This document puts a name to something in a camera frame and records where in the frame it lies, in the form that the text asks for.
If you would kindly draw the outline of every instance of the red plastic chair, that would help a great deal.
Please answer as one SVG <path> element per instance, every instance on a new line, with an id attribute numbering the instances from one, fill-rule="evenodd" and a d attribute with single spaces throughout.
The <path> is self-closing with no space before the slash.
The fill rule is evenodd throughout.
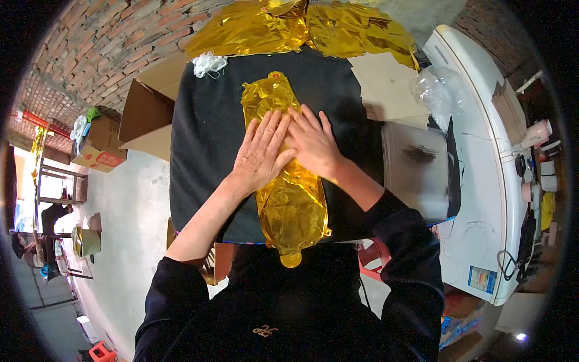
<path id="1" fill-rule="evenodd" d="M 358 250 L 358 264 L 360 266 L 360 273 L 369 276 L 372 279 L 382 281 L 380 278 L 380 272 L 386 266 L 386 264 L 392 259 L 390 256 L 390 250 L 382 243 L 378 238 L 373 237 L 370 240 L 373 241 L 367 249 L 363 247 Z M 366 265 L 373 260 L 380 259 L 380 266 L 374 269 L 366 269 Z"/>
<path id="2" fill-rule="evenodd" d="M 111 350 L 105 341 L 100 341 L 89 350 L 89 355 L 94 362 L 115 362 L 116 352 Z"/>

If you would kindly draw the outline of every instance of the black sleeve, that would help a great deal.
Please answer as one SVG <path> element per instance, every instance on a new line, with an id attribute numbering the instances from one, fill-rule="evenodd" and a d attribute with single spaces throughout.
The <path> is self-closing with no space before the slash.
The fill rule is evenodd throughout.
<path id="1" fill-rule="evenodd" d="M 195 266 L 161 259 L 146 295 L 133 361 L 160 361 L 191 316 L 208 302 L 207 285 Z"/>
<path id="2" fill-rule="evenodd" d="M 381 322 L 388 353 L 401 361 L 436 361 L 444 311 L 440 243 L 420 213 L 388 190 L 367 215 L 392 257 L 381 273 L 391 288 Z"/>

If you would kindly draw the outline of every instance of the gold foil sheet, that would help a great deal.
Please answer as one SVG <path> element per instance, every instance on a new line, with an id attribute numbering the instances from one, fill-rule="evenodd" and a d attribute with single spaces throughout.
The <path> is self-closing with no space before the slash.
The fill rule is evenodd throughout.
<path id="1" fill-rule="evenodd" d="M 279 16 L 290 11 L 301 0 L 259 0 L 262 10 L 268 14 Z"/>
<path id="2" fill-rule="evenodd" d="M 365 52 L 391 52 L 400 64 L 417 70 L 412 56 L 415 40 L 400 23 L 378 9 L 350 2 L 313 2 L 307 8 L 306 24 L 313 48 L 325 56 L 350 58 Z"/>
<path id="3" fill-rule="evenodd" d="M 254 118 L 261 121 L 267 111 L 287 112 L 289 107 L 300 110 L 288 79 L 280 72 L 272 72 L 266 79 L 251 84 L 243 83 L 243 87 L 245 129 Z M 302 249 L 331 234 L 322 179 L 296 159 L 272 182 L 257 190 L 255 200 L 266 244 L 279 251 L 281 263 L 288 268 L 300 264 Z"/>
<path id="4" fill-rule="evenodd" d="M 213 50 L 217 56 L 286 53 L 306 41 L 306 2 L 302 0 L 281 16 L 262 10 L 257 0 L 224 6 L 185 46 L 190 59 Z"/>
<path id="5" fill-rule="evenodd" d="M 415 40 L 376 8 L 306 0 L 237 1 L 223 7 L 185 46 L 190 59 L 214 51 L 239 56 L 299 51 L 304 43 L 325 56 L 349 58 L 391 52 L 418 70 Z"/>

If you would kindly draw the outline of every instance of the gold embroidered logo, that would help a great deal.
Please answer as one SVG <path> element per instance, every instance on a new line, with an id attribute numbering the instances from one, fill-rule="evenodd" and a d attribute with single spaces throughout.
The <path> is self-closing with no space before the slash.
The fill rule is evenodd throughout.
<path id="1" fill-rule="evenodd" d="M 272 333 L 273 331 L 277 330 L 278 330 L 277 328 L 269 329 L 269 326 L 265 324 L 264 326 L 261 326 L 261 328 L 254 329 L 253 332 L 259 334 L 262 337 L 269 337 L 273 334 Z"/>

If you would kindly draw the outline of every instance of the white chest freezer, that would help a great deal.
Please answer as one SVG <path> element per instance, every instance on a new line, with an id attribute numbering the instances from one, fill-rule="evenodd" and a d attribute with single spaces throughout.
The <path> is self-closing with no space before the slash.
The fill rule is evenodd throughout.
<path id="1" fill-rule="evenodd" d="M 442 280 L 501 305 L 518 285 L 517 272 L 507 280 L 501 265 L 506 274 L 514 271 L 513 263 L 507 268 L 509 254 L 518 257 L 529 205 L 521 197 L 521 185 L 530 181 L 531 173 L 526 170 L 519 177 L 515 158 L 521 154 L 528 160 L 531 151 L 511 146 L 508 140 L 491 102 L 497 82 L 502 86 L 505 79 L 482 47 L 461 32 L 439 25 L 423 51 L 432 65 L 458 72 L 469 90 L 463 99 L 465 112 L 453 116 L 460 171 L 464 167 L 464 173 L 460 211 L 438 225 Z"/>

